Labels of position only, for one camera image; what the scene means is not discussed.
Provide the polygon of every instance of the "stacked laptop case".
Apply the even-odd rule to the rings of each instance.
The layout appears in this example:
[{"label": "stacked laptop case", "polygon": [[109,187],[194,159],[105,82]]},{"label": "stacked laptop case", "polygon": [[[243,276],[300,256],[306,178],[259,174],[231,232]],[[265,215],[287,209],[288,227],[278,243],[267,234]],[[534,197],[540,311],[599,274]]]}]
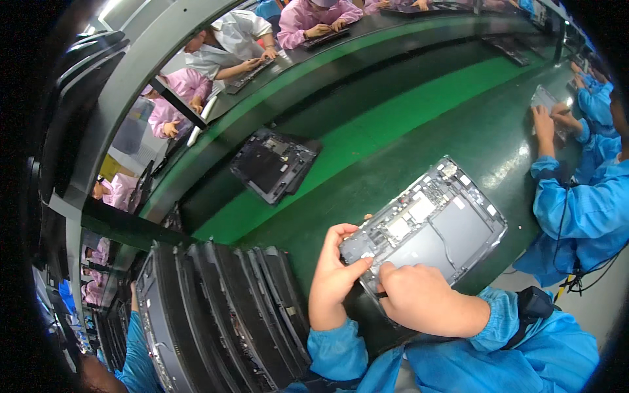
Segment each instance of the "stacked laptop case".
[{"label": "stacked laptop case", "polygon": [[275,247],[156,243],[136,288],[167,392],[273,392],[308,370],[305,308]]}]

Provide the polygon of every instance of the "logic board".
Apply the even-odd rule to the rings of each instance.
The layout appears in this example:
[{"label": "logic board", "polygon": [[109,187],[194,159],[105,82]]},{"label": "logic board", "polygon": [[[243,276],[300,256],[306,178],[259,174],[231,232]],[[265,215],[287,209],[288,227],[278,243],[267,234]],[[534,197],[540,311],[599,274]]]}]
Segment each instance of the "logic board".
[{"label": "logic board", "polygon": [[423,263],[453,285],[493,250],[507,222],[461,168],[441,159],[339,246],[345,263],[373,257],[360,283],[375,293],[380,266]]}]

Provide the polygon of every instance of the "sleeve cuff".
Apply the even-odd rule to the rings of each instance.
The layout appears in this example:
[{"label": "sleeve cuff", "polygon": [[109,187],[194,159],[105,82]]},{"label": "sleeve cuff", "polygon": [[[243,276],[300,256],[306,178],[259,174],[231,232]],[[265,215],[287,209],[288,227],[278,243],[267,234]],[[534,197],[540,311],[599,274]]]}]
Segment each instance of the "sleeve cuff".
[{"label": "sleeve cuff", "polygon": [[589,130],[589,125],[587,124],[587,121],[585,120],[585,118],[581,118],[579,120],[579,123],[581,123],[581,125],[583,126],[583,130],[581,131],[581,134],[576,137],[576,140],[581,145],[585,145],[590,139],[591,132]]},{"label": "sleeve cuff", "polygon": [[356,336],[358,333],[358,323],[347,318],[343,325],[330,330],[310,329],[309,340],[312,339],[317,345],[328,340],[344,340]]},{"label": "sleeve cuff", "polygon": [[531,176],[537,180],[559,179],[559,161],[549,155],[541,156],[533,162]]},{"label": "sleeve cuff", "polygon": [[489,304],[491,312],[485,328],[469,340],[478,351],[499,350],[520,327],[518,295],[515,292],[486,287],[478,297]]}]

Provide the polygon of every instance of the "blue anti-static coat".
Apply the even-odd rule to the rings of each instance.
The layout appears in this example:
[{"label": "blue anti-static coat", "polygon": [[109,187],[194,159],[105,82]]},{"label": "blue anti-static coat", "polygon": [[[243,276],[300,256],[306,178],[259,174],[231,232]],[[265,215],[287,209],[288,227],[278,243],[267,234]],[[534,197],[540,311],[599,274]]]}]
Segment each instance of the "blue anti-static coat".
[{"label": "blue anti-static coat", "polygon": [[590,74],[581,72],[581,76],[587,88],[582,87],[577,91],[579,107],[592,123],[595,133],[616,138],[619,135],[614,128],[610,112],[610,93],[614,85],[610,82],[602,84]]},{"label": "blue anti-static coat", "polygon": [[580,122],[583,132],[577,140],[583,144],[583,153],[575,173],[580,185],[566,191],[549,175],[559,168],[552,157],[540,157],[531,168],[533,178],[539,180],[533,212],[542,233],[513,267],[533,274],[542,287],[564,279],[577,258],[583,271],[600,266],[629,239],[629,160],[618,162],[620,138],[591,133],[587,122]]},{"label": "blue anti-static coat", "polygon": [[[479,297],[489,303],[491,315],[477,336],[440,343],[420,336],[383,353],[369,368],[355,321],[347,319],[333,330],[311,330],[310,369],[330,380],[362,378],[357,392],[390,393],[406,354],[422,393],[581,391],[599,357],[596,339],[581,330],[570,314],[555,311],[540,319],[513,349],[502,351],[518,331],[517,295],[487,287]],[[307,390],[293,383],[285,391]]]}]

